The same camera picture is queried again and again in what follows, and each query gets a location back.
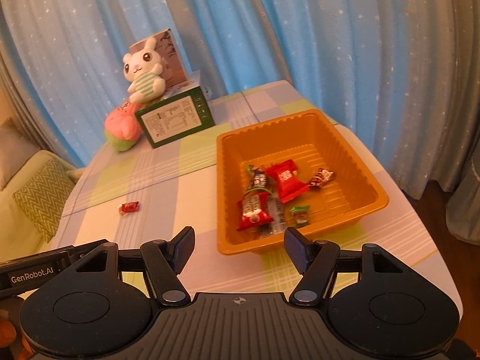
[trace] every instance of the green cushion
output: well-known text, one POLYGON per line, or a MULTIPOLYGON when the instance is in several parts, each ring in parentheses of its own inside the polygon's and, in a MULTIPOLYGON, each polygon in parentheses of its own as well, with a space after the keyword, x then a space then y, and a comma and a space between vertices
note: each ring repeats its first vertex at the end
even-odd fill
POLYGON ((57 233, 63 207, 74 186, 60 162, 52 158, 12 198, 45 242, 50 242, 57 233))

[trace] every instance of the red candy wrapper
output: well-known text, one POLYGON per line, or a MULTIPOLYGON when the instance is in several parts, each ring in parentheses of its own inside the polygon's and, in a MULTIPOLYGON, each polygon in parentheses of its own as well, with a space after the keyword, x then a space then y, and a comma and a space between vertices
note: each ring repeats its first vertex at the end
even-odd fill
POLYGON ((278 197, 285 204, 308 191, 309 186, 296 178, 294 172, 298 167, 293 160, 273 164, 265 172, 277 182, 278 197))
POLYGON ((266 211, 268 195, 268 192, 253 193, 243 197, 243 199, 238 202, 242 210, 238 230, 245 230, 250 227, 257 227, 273 222, 273 218, 266 211))
POLYGON ((135 212, 138 211, 138 206, 140 202, 129 202, 129 203, 124 203, 118 206, 118 213, 120 215, 125 215, 128 214, 129 212, 135 212))
POLYGON ((310 179, 308 185, 311 187, 321 188, 334 177, 335 173, 330 172, 327 169, 318 168, 317 174, 310 179))

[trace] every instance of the cardboard box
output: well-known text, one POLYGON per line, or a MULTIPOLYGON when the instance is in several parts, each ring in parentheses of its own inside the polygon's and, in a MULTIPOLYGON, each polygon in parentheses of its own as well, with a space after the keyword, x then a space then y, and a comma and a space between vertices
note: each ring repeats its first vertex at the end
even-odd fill
MULTIPOLYGON (((163 73, 160 75, 166 82, 166 88, 188 80, 188 74, 178 53, 177 43, 170 28, 150 35, 157 40, 155 51, 162 56, 163 73)), ((130 53, 136 53, 143 49, 147 38, 132 44, 128 49, 130 53)))
POLYGON ((135 115, 153 148, 215 125, 201 88, 199 70, 135 115))

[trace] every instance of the wooden floor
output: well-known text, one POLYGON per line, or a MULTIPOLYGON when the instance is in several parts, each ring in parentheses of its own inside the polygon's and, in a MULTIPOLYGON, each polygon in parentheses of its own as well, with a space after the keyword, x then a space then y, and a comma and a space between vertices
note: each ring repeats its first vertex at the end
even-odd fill
POLYGON ((445 204, 450 194, 430 181, 420 200, 410 203, 443 256, 462 298, 464 314, 457 337, 480 351, 480 246, 457 240, 448 232, 445 204))

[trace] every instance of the plaid tablecloth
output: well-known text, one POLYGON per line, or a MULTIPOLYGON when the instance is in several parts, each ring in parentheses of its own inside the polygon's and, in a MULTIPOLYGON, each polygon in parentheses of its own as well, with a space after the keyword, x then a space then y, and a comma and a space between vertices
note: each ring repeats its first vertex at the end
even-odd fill
MULTIPOLYGON (((171 239, 184 226, 192 226, 196 247, 180 277, 192 295, 198 291, 289 295, 299 275, 284 250, 235 256, 217 250, 215 138, 313 106, 286 81, 225 96, 210 105, 217 125, 208 130, 155 150, 146 139, 120 154, 109 145, 102 147, 69 197, 51 249, 102 238, 132 249, 152 239, 171 239), (136 200, 141 204, 138 212, 118 215, 119 204, 136 200)), ((447 293, 461 313, 452 277, 416 212, 360 140, 332 123, 379 180, 390 203, 357 225, 323 237, 343 249, 359 250, 366 242, 381 245, 447 293)), ((125 274, 124 279, 145 289, 138 274, 125 274)), ((340 274, 336 288, 355 280, 356 274, 340 274)))

